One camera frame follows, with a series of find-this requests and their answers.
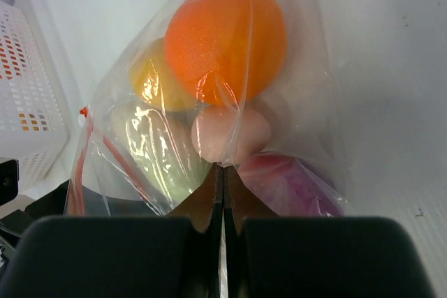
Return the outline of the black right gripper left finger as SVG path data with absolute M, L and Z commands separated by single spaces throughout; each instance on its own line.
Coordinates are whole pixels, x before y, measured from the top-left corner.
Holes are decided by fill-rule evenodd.
M 221 170 L 169 215 L 44 216 L 21 234 L 2 297 L 218 297 Z

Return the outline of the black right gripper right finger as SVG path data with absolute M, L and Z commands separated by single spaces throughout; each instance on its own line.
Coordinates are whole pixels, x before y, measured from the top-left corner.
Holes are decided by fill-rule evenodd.
M 433 297 L 413 242 L 380 217 L 277 216 L 223 170 L 230 297 Z

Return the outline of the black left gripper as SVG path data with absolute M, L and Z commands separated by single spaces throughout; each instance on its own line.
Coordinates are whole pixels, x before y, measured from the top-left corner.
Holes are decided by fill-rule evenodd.
M 68 181 L 42 198 L 28 204 L 24 210 L 16 209 L 1 217 L 1 263 L 13 257 L 24 231 L 37 219 L 62 215 L 65 210 Z

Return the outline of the clear zip top bag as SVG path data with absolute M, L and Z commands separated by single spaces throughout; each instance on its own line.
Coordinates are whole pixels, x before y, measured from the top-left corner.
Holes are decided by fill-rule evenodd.
M 76 216 L 164 216 L 214 167 L 281 216 L 346 200 L 319 0 L 169 0 L 99 83 L 68 182 Z

